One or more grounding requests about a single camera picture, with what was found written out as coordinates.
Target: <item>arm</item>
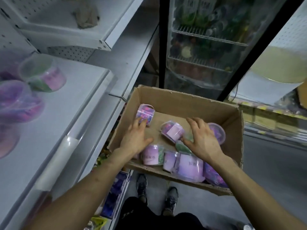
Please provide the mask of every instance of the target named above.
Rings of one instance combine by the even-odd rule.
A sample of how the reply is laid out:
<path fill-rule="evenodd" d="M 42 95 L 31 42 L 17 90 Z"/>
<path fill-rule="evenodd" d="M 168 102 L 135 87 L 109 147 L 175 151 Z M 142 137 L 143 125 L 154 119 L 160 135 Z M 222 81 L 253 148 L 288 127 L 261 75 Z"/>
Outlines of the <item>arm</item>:
<path fill-rule="evenodd" d="M 187 121 L 193 132 L 194 143 L 182 139 L 183 143 L 220 174 L 255 229 L 307 229 L 302 221 L 288 213 L 222 152 L 207 123 L 199 118 L 187 118 Z"/>
<path fill-rule="evenodd" d="M 153 139 L 144 139 L 146 120 L 136 119 L 116 149 L 101 166 L 40 212 L 24 230 L 82 230 L 109 193 L 115 176 Z"/>

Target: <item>floor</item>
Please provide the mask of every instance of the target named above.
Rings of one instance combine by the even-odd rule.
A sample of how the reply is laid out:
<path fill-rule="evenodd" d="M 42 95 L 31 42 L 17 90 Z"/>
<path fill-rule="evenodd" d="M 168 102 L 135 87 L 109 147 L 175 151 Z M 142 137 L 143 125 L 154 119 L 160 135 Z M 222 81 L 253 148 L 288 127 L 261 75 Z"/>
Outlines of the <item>floor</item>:
<path fill-rule="evenodd" d="M 307 151 L 244 136 L 244 171 L 284 208 L 307 224 Z M 136 196 L 133 173 L 125 199 Z M 168 186 L 179 191 L 175 214 L 190 212 L 204 226 L 228 229 L 223 221 L 249 223 L 233 196 L 217 196 L 205 190 L 147 175 L 150 209 L 159 215 Z"/>

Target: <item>black sneaker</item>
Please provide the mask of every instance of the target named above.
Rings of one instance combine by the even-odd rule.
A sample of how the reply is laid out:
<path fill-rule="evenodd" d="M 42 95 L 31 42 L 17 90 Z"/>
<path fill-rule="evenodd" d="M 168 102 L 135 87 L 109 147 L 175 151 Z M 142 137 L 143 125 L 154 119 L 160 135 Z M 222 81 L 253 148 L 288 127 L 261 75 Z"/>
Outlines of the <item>black sneaker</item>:
<path fill-rule="evenodd" d="M 164 211 L 170 211 L 171 213 L 174 212 L 175 206 L 177 204 L 178 201 L 178 190 L 176 187 L 171 186 L 168 190 L 167 190 L 167 195 L 166 195 L 166 199 L 164 201 L 164 208 L 162 210 L 162 215 L 164 213 Z"/>
<path fill-rule="evenodd" d="M 136 191 L 138 193 L 138 198 L 144 202 L 148 206 L 147 195 L 146 195 L 146 188 L 147 188 L 147 178 L 145 174 L 139 174 L 138 179 L 136 180 Z"/>

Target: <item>open cardboard box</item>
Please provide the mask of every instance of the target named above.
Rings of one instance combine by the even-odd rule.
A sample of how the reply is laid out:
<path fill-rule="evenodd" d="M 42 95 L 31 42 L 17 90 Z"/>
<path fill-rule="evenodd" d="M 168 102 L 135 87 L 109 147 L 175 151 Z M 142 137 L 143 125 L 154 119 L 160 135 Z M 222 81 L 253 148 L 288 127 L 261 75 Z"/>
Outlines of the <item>open cardboard box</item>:
<path fill-rule="evenodd" d="M 160 144 L 166 149 L 175 151 L 175 145 L 160 134 L 160 126 L 164 122 L 173 120 L 179 123 L 186 132 L 190 132 L 190 125 L 185 118 L 199 117 L 207 123 L 217 123 L 224 128 L 226 141 L 221 145 L 222 151 L 234 159 L 241 168 L 243 167 L 243 118 L 237 106 L 186 93 L 141 85 L 134 89 L 122 114 L 108 146 L 111 152 L 120 146 L 125 132 L 136 117 L 140 104 L 150 104 L 156 110 L 150 126 L 145 129 L 146 137 L 154 137 L 153 144 Z M 232 195 L 229 189 L 205 183 L 185 182 L 163 171 L 162 166 L 145 166 L 136 159 L 132 159 L 126 167 L 166 180 L 205 189 L 217 195 Z"/>

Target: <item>person's right hand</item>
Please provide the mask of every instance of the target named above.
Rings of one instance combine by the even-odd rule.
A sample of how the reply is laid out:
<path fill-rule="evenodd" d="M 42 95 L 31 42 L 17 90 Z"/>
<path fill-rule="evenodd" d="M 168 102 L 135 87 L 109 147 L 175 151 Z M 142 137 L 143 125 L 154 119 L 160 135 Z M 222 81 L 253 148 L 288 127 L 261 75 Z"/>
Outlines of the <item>person's right hand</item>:
<path fill-rule="evenodd" d="M 195 156 L 211 164 L 216 158 L 224 155 L 213 131 L 207 123 L 200 118 L 187 118 L 187 122 L 192 129 L 194 143 L 185 138 L 181 140 Z"/>

